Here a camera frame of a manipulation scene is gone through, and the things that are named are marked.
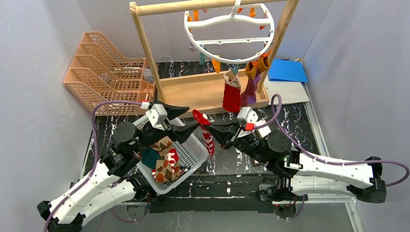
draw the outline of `blue folder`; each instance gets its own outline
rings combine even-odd
[[[308,82],[302,63],[275,59],[269,69],[270,81]]]

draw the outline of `wooden stand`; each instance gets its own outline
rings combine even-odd
[[[241,5],[249,5],[256,3],[267,3],[284,0],[242,0]],[[272,64],[276,52],[279,49],[286,29],[296,9],[299,0],[287,0],[282,16],[275,29],[274,42],[269,46],[268,50],[272,50],[269,61]],[[171,3],[162,3],[146,6],[137,6],[135,2],[130,2],[131,15],[134,20],[138,36],[147,58],[150,67],[155,67],[155,61],[152,57],[151,49],[146,38],[144,26],[142,24],[141,16],[145,15],[159,15],[174,12],[184,12],[191,10],[213,9],[221,7],[234,6],[235,0],[189,0]],[[268,71],[261,74],[261,81],[258,83],[256,90],[257,102],[251,107],[267,106],[270,99],[266,93],[264,81]],[[181,117],[192,116],[192,110],[197,109],[204,114],[216,114],[226,112],[222,107],[223,91],[225,82],[223,80],[223,73],[204,73],[197,75],[189,75],[182,77],[174,77],[167,79],[160,79],[158,71],[154,69],[152,76],[158,91],[158,98],[163,103],[176,106],[188,106],[190,111]],[[242,90],[245,89],[248,78],[244,70],[238,73]]]

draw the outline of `black marble surface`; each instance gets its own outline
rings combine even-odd
[[[228,70],[226,64],[222,64],[222,70]],[[183,75],[209,73],[213,72],[211,62],[205,62],[201,65],[198,62],[163,62],[159,63],[159,74],[161,78],[177,77]],[[254,109],[257,112],[259,119],[269,119],[272,117],[270,106]],[[220,122],[231,120],[235,117],[233,113],[222,113],[208,115],[209,120],[212,122]],[[100,116],[97,118],[97,142],[99,152],[102,152],[108,148],[110,137],[116,128],[116,126],[124,121],[134,122],[138,119],[138,116]],[[282,106],[282,110],[278,117],[279,122],[285,130],[307,151],[318,154],[318,148],[314,139],[314,134],[308,119],[308,115],[303,103],[289,104]],[[191,123],[193,118],[182,119],[185,123]],[[278,130],[276,124],[271,124],[271,130]],[[201,132],[196,131],[195,135],[201,139]],[[88,147],[88,155],[85,160],[84,174],[88,173],[93,165],[94,161],[94,141],[91,139]],[[195,175],[242,175],[242,174],[261,174],[271,173],[264,167],[254,167],[252,159],[246,154],[241,153],[235,148],[228,150],[221,149],[216,144],[215,155],[209,157],[208,160],[198,169]]]

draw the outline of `green clothespin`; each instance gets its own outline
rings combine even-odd
[[[234,68],[234,69],[231,68],[231,67],[229,67],[229,69],[232,71],[232,73],[233,73],[234,75],[236,75],[236,74],[238,73],[238,71],[239,71],[239,64],[235,64],[235,68]]]
[[[199,63],[200,63],[200,64],[204,64],[204,63],[205,63],[205,55],[201,52],[199,56],[200,56],[200,58],[199,58]]]

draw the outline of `wooden rod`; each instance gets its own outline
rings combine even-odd
[[[267,3],[286,0],[242,0],[241,5],[250,5],[257,3]],[[192,0],[192,1],[177,1],[170,3],[160,3],[146,6],[136,6],[135,11],[139,16],[145,15],[160,15],[182,11],[213,9],[220,7],[234,6],[235,0]]]
[[[272,66],[273,59],[276,56],[276,52],[278,52],[279,45],[282,42],[283,36],[285,35],[286,29],[288,28],[289,22],[292,19],[293,13],[296,9],[296,6],[298,4],[299,0],[289,0],[285,8],[282,12],[282,16],[280,17],[278,26],[276,27],[275,34],[273,35],[273,41],[274,43],[269,46],[268,51],[272,50],[272,53],[270,54],[269,58],[269,63]],[[261,81],[258,83],[258,88],[256,89],[257,92],[260,92],[262,89],[262,86],[264,86],[264,81],[266,78],[266,75],[268,74],[269,70],[266,70],[264,73],[262,73],[262,78]]]
[[[148,39],[146,38],[144,26],[142,25],[141,17],[136,13],[135,8],[137,7],[135,2],[130,2],[130,10],[132,19],[134,20],[135,27],[137,28],[138,36],[141,40],[141,45],[145,53],[146,60],[148,61],[149,68],[151,69],[152,77],[155,81],[155,86],[158,91],[158,99],[161,102],[165,102],[165,95],[160,81],[160,76],[155,66],[154,58],[152,57],[151,48],[148,44]]]

